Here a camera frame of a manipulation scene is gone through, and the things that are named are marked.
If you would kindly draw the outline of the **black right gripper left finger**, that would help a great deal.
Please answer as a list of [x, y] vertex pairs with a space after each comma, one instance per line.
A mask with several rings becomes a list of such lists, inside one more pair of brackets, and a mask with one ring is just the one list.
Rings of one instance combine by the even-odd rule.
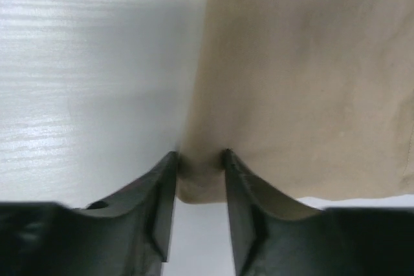
[[168, 259], [179, 156], [53, 222], [49, 275], [160, 275]]

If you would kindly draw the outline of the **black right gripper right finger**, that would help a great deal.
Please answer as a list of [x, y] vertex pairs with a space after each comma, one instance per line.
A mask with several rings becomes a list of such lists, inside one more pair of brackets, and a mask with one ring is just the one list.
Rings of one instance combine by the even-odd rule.
[[282, 197], [285, 220], [252, 192], [258, 179], [230, 149], [222, 153], [236, 275], [352, 275], [353, 263], [332, 216]]

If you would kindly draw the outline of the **beige t-shirt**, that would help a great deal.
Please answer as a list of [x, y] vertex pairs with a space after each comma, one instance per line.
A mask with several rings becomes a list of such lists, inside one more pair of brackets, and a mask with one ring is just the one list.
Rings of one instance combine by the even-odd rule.
[[178, 195], [232, 149], [295, 198], [413, 192], [413, 0], [208, 0]]

